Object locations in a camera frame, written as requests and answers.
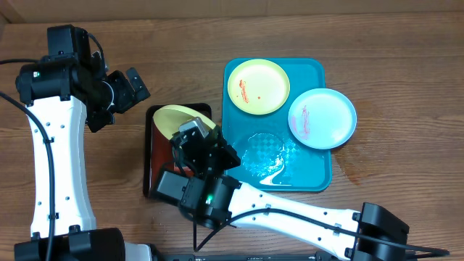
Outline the yellow-green plate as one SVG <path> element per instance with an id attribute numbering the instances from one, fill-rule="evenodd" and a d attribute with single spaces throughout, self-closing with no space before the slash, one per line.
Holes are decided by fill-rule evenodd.
<path id="1" fill-rule="evenodd" d="M 227 93 L 232 103 L 251 115 L 275 112 L 286 103 L 290 90 L 284 69 L 267 59 L 242 62 L 227 79 Z"/>
<path id="2" fill-rule="evenodd" d="M 216 127 L 216 124 L 202 113 L 182 105 L 165 105 L 154 113 L 152 119 L 160 133 L 170 140 L 182 124 L 195 117 L 200 118 L 208 130 Z"/>

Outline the light blue plate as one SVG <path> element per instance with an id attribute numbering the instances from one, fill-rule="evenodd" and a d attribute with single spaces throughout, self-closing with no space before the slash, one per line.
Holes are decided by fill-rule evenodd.
<path id="1" fill-rule="evenodd" d="M 312 149 L 334 149 L 355 133 L 357 112 L 354 104 L 339 91 L 314 88 L 299 95 L 288 113 L 293 136 Z"/>

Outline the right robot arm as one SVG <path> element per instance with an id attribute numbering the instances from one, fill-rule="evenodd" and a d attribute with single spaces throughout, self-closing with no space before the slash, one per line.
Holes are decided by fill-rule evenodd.
<path id="1" fill-rule="evenodd" d="M 174 168 L 164 164 L 152 195 L 175 205 L 211 233 L 194 243 L 198 252 L 227 226 L 264 228 L 311 244 L 338 260 L 408 260 L 449 255 L 445 249 L 407 244 L 409 226 L 384 207 L 364 203 L 360 211 L 315 207 L 265 193 L 226 175 L 240 164 L 219 127 L 200 117 L 153 119 L 170 142 Z"/>

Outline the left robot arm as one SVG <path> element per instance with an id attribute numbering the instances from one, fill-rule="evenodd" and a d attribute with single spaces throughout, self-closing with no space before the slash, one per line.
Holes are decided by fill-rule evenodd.
<path id="1" fill-rule="evenodd" d="M 134 69 L 108 73 L 95 37 L 82 28 L 47 30 L 48 54 L 24 65 L 16 86 L 33 137 L 36 203 L 30 241 L 16 260 L 153 260 L 152 246 L 125 241 L 117 228 L 97 228 L 88 197 L 85 129 L 97 132 L 147 99 Z"/>

